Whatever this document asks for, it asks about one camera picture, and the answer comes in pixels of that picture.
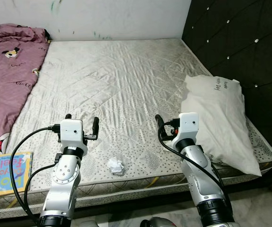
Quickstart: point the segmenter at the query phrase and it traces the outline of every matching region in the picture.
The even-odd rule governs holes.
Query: colorful book cover
[[[9,175],[11,154],[0,155],[0,195],[14,193]],[[32,152],[17,153],[13,160],[14,178],[18,192],[23,192],[31,173]]]

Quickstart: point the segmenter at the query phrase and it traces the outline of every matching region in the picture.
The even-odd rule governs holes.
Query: cartoon print blanket
[[[38,79],[49,34],[42,28],[0,25],[0,154],[28,94]]]

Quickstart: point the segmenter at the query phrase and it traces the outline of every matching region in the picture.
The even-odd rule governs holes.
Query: white quilted mattress
[[[155,115],[177,117],[185,76],[200,74],[210,75],[179,39],[52,42],[13,126],[7,153],[30,132],[59,123],[68,113],[83,120],[85,133],[91,133],[97,116],[99,139],[88,142],[82,159],[77,207],[186,191],[179,158],[158,142]],[[250,122],[248,127],[260,164],[271,167],[272,148]],[[57,139],[54,133],[40,132],[21,147],[34,153],[32,172],[53,163]],[[109,172],[111,157],[123,161],[123,176]],[[226,184],[255,178],[218,168],[224,170]],[[41,211],[50,184],[50,170],[33,179],[28,193],[33,212]],[[13,200],[13,195],[0,198],[0,209]],[[18,205],[0,210],[0,218],[23,215]]]

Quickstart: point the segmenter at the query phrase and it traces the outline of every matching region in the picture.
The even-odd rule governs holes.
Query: bed frame
[[[272,0],[193,0],[182,39],[214,76],[241,82],[246,115],[272,145]]]

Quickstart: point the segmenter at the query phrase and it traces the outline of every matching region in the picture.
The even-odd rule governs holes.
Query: white pillow
[[[181,112],[199,114],[197,144],[212,162],[261,176],[246,126],[240,83],[222,77],[186,76]]]

